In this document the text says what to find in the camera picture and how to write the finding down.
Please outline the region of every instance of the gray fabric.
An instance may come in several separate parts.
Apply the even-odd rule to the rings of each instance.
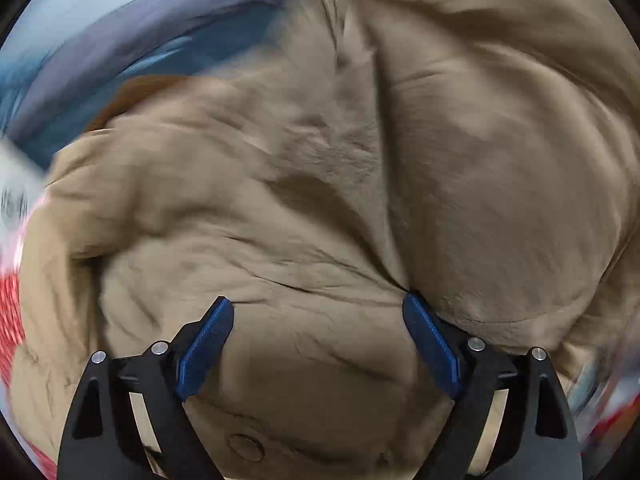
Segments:
[[[282,0],[135,0],[67,41],[46,63],[8,125],[18,145],[79,95],[118,75],[149,51],[232,10]]]

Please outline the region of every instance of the blue gripper pad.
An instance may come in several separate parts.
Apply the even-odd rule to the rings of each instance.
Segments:
[[[402,302],[404,324],[436,386],[455,400],[462,391],[460,363],[438,329],[438,321],[432,319],[428,307],[423,305],[420,295],[407,294]]]
[[[233,327],[234,306],[224,298],[208,319],[203,320],[198,335],[178,362],[175,393],[182,402],[200,390]]]

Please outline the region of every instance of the metal screw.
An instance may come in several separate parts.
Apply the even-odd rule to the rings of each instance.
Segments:
[[[472,337],[466,344],[471,348],[474,352],[481,352],[485,348],[484,341],[479,337]]]
[[[166,343],[166,341],[158,341],[153,344],[153,346],[151,347],[151,351],[156,355],[162,355],[167,351],[168,348],[169,345]]]
[[[107,354],[105,354],[102,350],[98,350],[97,352],[94,352],[94,354],[91,356],[91,362],[99,365],[106,358],[107,358]]]
[[[531,355],[533,355],[533,358],[538,361],[544,361],[546,359],[546,352],[537,346],[531,351]]]

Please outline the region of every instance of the jacket button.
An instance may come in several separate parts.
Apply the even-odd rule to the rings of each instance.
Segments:
[[[264,447],[250,436],[236,434],[229,437],[229,447],[249,462],[260,462],[264,457]]]

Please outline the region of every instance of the tan fabric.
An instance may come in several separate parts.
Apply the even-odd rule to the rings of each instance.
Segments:
[[[11,386],[50,456],[92,351],[219,294],[236,325],[187,408],[238,479],[412,476],[449,403],[409,287],[567,374],[637,308],[640,54],[606,0],[298,0],[279,38],[58,155]]]

